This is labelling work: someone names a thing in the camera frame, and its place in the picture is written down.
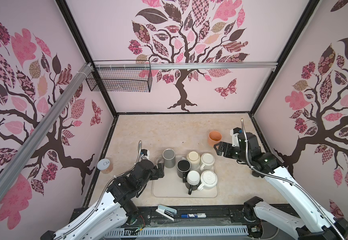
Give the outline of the grey mug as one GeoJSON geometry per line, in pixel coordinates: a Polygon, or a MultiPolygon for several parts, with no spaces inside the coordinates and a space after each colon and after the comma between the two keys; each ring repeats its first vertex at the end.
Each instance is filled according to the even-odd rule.
{"type": "Polygon", "coordinates": [[[165,168],[171,169],[176,165],[176,153],[173,149],[165,149],[163,153],[157,157],[157,164],[165,168]]]}

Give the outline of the peach orange mug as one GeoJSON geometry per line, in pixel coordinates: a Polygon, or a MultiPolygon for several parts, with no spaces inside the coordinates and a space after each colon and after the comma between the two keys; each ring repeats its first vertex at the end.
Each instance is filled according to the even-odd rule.
{"type": "Polygon", "coordinates": [[[208,134],[208,144],[209,146],[213,147],[214,145],[218,144],[222,140],[222,135],[218,131],[211,131],[208,134]]]}

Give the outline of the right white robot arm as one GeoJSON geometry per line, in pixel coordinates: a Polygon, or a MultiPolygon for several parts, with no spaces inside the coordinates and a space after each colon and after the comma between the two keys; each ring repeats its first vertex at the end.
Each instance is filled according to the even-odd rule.
{"type": "Polygon", "coordinates": [[[231,130],[232,143],[219,142],[213,147],[219,156],[247,165],[255,176],[270,183],[295,210],[297,216],[273,208],[262,198],[244,203],[243,216],[248,222],[264,220],[295,240],[344,240],[348,221],[335,217],[302,188],[272,153],[263,153],[257,137],[240,128],[231,130]]]}

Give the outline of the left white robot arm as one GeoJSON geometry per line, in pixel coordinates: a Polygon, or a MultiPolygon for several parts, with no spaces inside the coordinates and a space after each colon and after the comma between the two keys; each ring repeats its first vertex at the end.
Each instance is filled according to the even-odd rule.
{"type": "Polygon", "coordinates": [[[164,164],[142,159],[133,168],[111,179],[99,199],[58,231],[47,231],[42,240],[98,240],[110,230],[133,223],[139,209],[132,199],[139,197],[147,183],[163,178],[164,164]]]}

